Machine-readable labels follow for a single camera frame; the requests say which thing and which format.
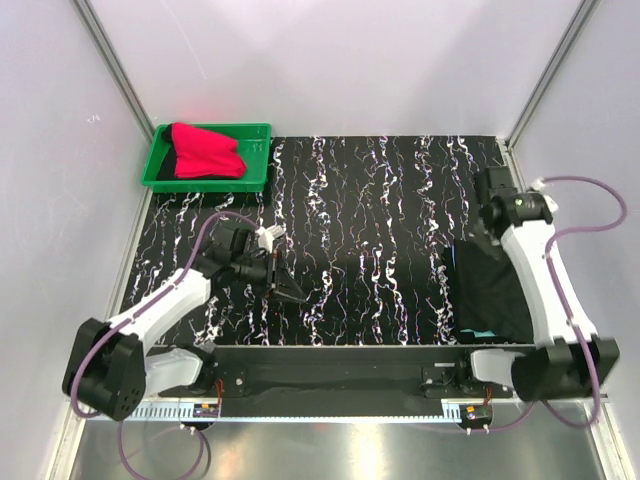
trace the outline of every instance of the robotic arm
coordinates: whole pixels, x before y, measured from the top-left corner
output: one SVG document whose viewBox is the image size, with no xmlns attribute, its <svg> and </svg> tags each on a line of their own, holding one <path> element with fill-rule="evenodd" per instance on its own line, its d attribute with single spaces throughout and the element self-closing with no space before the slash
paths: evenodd
<svg viewBox="0 0 640 480">
<path fill-rule="evenodd" d="M 76 373 L 94 345 L 127 319 L 133 321 L 115 333 L 89 363 L 79 382 L 79 401 L 120 421 L 144 396 L 176 386 L 189 386 L 194 394 L 206 393 L 215 379 L 215 362 L 208 353 L 187 347 L 147 355 L 177 321 L 208 302 L 212 292 L 234 282 L 251 285 L 256 297 L 304 302 L 305 295 L 289 275 L 282 253 L 273 249 L 274 239 L 283 234 L 280 227 L 256 232 L 237 228 L 229 242 L 202 245 L 193 268 L 176 271 L 126 312 L 107 322 L 84 322 L 65 372 L 64 393 L 71 395 Z"/>
<path fill-rule="evenodd" d="M 580 340 L 588 345 L 600 385 L 617 361 L 619 350 L 615 340 L 598 337 L 555 245 L 549 254 L 556 278 L 547 265 L 546 247 L 556 233 L 553 213 L 558 207 L 538 191 L 517 193 L 514 188 L 504 188 L 495 176 L 493 183 L 499 188 L 493 185 L 492 189 L 491 171 L 487 178 L 493 191 L 481 209 L 482 223 L 515 268 L 531 313 L 537 348 L 526 355 L 502 349 L 472 352 L 472 375 L 480 381 L 509 386 L 525 401 L 586 397 L 599 385 L 592 385 Z M 568 318 L 558 290 L 564 293 L 573 318 Z"/>
</svg>

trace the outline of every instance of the white wall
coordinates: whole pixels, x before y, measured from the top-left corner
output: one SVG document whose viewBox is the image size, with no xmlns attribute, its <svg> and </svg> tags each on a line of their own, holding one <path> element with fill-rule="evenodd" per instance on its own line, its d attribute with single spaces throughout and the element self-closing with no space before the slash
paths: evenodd
<svg viewBox="0 0 640 480">
<path fill-rule="evenodd" d="M 607 384 L 618 422 L 640 467 L 640 3 L 604 1 L 579 38 L 516 146 L 528 181 L 584 174 L 606 180 L 629 204 L 626 224 L 560 246 L 585 310 L 612 334 L 621 361 Z M 615 203 L 588 187 L 552 190 L 560 225 L 611 220 Z"/>
<path fill-rule="evenodd" d="M 40 478 L 78 325 L 101 318 L 147 143 L 67 0 L 0 2 L 0 477 Z"/>
<path fill-rule="evenodd" d="M 92 0 L 157 124 L 505 136 L 579 0 Z"/>
</svg>

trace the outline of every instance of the black tabletop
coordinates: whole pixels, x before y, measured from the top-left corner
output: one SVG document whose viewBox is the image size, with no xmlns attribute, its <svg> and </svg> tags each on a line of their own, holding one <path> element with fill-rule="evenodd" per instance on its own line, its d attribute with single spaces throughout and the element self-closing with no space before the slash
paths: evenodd
<svg viewBox="0 0 640 480">
<path fill-rule="evenodd" d="M 184 265 L 211 213 L 230 209 L 286 227 L 307 302 L 271 304 L 233 286 L 162 343 L 454 343 L 440 253 L 477 219 L 473 175 L 502 163 L 493 137 L 275 138 L 263 193 L 153 196 L 123 309 Z"/>
</svg>

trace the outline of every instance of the green plastic bin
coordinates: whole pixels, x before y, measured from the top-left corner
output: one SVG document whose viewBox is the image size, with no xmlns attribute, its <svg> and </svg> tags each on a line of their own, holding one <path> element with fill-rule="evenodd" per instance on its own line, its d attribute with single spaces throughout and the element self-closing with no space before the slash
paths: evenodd
<svg viewBox="0 0 640 480">
<path fill-rule="evenodd" d="M 147 164 L 142 173 L 142 184 L 155 193 L 184 192 L 261 192 L 267 181 L 271 125 L 268 123 L 246 123 L 226 125 L 194 124 L 194 127 L 221 133 L 238 141 L 238 154 L 247 164 L 247 171 L 238 180 L 156 180 L 162 161 L 169 151 L 169 144 L 162 139 L 168 125 L 156 129 Z"/>
</svg>

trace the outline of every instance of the folded red fabric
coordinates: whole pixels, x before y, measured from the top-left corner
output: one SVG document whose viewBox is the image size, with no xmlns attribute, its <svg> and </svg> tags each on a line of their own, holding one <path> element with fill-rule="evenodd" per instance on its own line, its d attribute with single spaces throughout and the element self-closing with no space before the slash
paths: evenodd
<svg viewBox="0 0 640 480">
<path fill-rule="evenodd" d="M 247 165 L 235 153 L 238 142 L 233 138 L 184 123 L 172 125 L 171 137 L 176 148 L 177 178 L 241 178 L 247 171 Z"/>
</svg>

